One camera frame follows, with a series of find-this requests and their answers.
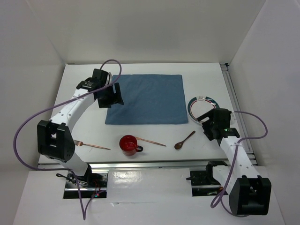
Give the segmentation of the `blue cloth placemat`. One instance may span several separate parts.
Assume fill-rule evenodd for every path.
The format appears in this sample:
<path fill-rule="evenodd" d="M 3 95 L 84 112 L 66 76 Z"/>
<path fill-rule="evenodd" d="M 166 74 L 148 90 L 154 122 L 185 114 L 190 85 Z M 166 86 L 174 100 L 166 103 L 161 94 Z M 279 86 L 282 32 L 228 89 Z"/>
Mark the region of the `blue cloth placemat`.
<path fill-rule="evenodd" d="M 124 104 L 107 110 L 107 125 L 178 125 L 188 122 L 182 75 L 121 75 Z"/>

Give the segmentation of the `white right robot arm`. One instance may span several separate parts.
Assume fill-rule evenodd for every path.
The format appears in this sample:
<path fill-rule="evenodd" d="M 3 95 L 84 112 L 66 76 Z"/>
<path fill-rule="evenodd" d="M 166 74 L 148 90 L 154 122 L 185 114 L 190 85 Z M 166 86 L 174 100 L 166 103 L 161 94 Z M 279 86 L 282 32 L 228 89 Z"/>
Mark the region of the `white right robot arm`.
<path fill-rule="evenodd" d="M 203 133 L 210 141 L 217 141 L 229 163 L 210 161 L 206 166 L 205 180 L 218 182 L 223 188 L 210 203 L 211 208 L 223 203 L 228 194 L 229 208 L 235 217 L 267 215 L 269 212 L 271 182 L 264 178 L 251 163 L 237 129 L 230 126 L 232 112 L 223 108 L 213 108 L 197 118 Z"/>

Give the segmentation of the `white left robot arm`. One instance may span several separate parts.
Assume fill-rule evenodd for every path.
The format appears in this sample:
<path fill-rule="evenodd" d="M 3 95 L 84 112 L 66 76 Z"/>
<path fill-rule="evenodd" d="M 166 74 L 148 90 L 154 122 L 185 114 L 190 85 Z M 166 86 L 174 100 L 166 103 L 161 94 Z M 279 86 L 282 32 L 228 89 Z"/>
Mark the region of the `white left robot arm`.
<path fill-rule="evenodd" d="M 41 120 L 37 125 L 39 154 L 73 171 L 76 182 L 82 187 L 89 186 L 96 176 L 93 175 L 91 166 L 75 153 L 72 130 L 95 101 L 98 102 L 99 108 L 124 104 L 120 85 L 118 82 L 111 84 L 112 79 L 111 73 L 94 69 L 92 77 L 77 85 L 70 102 L 52 118 Z"/>

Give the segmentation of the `white plate with green rim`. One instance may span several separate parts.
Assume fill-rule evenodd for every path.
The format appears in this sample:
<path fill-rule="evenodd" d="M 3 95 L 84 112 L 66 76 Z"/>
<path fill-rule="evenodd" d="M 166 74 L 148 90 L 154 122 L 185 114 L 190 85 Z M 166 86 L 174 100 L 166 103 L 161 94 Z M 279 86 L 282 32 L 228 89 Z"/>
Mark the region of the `white plate with green rim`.
<path fill-rule="evenodd" d="M 193 122 L 201 125 L 203 120 L 198 121 L 197 118 L 213 108 L 220 108 L 219 104 L 213 98 L 208 96 L 196 96 L 189 101 L 187 112 Z"/>

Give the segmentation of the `copper spoon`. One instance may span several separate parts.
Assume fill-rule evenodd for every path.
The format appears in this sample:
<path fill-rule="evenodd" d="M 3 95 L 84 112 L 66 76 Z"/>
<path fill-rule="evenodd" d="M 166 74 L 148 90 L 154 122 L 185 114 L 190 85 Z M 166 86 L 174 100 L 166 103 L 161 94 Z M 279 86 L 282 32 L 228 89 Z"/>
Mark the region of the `copper spoon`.
<path fill-rule="evenodd" d="M 193 136 L 195 134 L 195 131 L 192 131 L 183 141 L 178 142 L 174 145 L 174 148 L 176 150 L 180 150 L 183 146 L 183 144 L 185 143 L 186 140 L 188 140 L 191 136 Z"/>

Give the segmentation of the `copper knife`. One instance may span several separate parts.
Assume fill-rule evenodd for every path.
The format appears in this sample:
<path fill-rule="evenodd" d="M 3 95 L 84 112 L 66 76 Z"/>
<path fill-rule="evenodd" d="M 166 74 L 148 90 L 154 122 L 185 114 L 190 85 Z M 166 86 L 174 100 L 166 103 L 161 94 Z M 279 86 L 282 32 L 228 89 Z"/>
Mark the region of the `copper knife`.
<path fill-rule="evenodd" d="M 155 142 L 155 141 L 151 141 L 151 140 L 143 139 L 143 138 L 140 138 L 140 137 L 137 137 L 137 136 L 135 136 L 135 138 L 136 138 L 137 140 L 140 140 L 140 141 L 145 141 L 145 142 L 152 143 L 152 144 L 155 144 L 155 145 L 159 145 L 159 146 L 167 147 L 165 144 L 158 143 L 158 142 Z"/>

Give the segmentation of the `red mug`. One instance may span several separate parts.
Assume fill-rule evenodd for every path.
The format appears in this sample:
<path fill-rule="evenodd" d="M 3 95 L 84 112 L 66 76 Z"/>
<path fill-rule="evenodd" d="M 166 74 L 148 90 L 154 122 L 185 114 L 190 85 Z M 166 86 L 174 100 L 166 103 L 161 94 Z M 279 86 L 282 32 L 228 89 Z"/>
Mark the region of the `red mug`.
<path fill-rule="evenodd" d="M 119 141 L 119 147 L 125 156 L 133 156 L 143 151 L 143 147 L 138 145 L 137 139 L 132 135 L 123 136 Z"/>

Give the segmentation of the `copper fork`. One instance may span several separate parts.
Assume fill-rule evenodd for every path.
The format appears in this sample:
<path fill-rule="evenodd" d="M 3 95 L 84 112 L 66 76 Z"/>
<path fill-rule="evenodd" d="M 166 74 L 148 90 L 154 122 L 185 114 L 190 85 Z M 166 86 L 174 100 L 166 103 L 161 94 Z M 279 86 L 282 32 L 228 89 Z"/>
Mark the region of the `copper fork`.
<path fill-rule="evenodd" d="M 101 147 L 101 146 L 97 146 L 97 145 L 93 145 L 93 144 L 83 143 L 82 141 L 78 141 L 78 140 L 74 140 L 74 144 L 76 146 L 89 146 L 89 147 L 93 147 L 93 148 L 97 148 L 97 149 L 110 150 L 109 148 L 105 148 L 105 147 Z"/>

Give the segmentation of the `aluminium table edge rail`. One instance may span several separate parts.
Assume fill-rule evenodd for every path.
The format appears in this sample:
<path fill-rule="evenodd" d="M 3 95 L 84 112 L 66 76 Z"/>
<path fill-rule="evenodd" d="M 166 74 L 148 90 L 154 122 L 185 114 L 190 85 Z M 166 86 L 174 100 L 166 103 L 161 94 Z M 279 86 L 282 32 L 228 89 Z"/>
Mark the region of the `aluminium table edge rail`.
<path fill-rule="evenodd" d="M 214 160 L 183 160 L 183 161 L 151 161 L 151 162 L 108 162 L 108 163 L 89 163 L 92 168 L 98 169 L 122 169 L 122 168 L 175 168 L 175 167 L 204 167 L 209 161 Z M 215 159 L 230 164 L 228 160 Z M 58 163 L 39 163 L 38 168 L 56 169 L 63 168 Z"/>

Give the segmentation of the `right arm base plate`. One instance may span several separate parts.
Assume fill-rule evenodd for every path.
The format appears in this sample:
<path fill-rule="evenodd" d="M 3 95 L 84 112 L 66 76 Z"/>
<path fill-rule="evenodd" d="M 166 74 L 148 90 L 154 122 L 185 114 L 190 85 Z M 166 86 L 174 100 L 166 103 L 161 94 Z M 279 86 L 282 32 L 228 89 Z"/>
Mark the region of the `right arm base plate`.
<path fill-rule="evenodd" d="M 192 196 L 216 196 L 223 187 L 217 181 L 211 181 L 207 178 L 204 170 L 190 171 L 190 177 L 186 180 L 191 181 Z"/>

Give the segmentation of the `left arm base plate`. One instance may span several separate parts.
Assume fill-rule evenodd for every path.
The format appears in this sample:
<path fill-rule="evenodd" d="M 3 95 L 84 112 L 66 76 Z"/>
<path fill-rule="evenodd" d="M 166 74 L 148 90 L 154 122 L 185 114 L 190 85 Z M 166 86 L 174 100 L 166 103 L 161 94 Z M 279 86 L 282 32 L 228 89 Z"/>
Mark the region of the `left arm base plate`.
<path fill-rule="evenodd" d="M 89 199 L 92 196 L 95 199 L 107 197 L 108 172 L 98 172 L 99 178 L 93 179 L 90 183 L 79 180 L 79 188 L 82 199 Z M 56 175 L 65 179 L 63 199 L 78 199 L 78 186 L 72 173 L 65 175 Z"/>

